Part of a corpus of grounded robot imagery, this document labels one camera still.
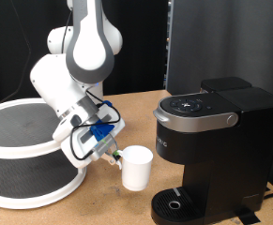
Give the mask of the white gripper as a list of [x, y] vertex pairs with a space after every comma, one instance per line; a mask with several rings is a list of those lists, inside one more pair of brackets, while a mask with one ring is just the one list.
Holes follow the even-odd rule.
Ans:
[[102, 158], [111, 165], [121, 158], [115, 136], [125, 122], [112, 107], [100, 107], [88, 120], [83, 114], [72, 113], [65, 120], [68, 136], [61, 142], [61, 150], [76, 168], [84, 168]]

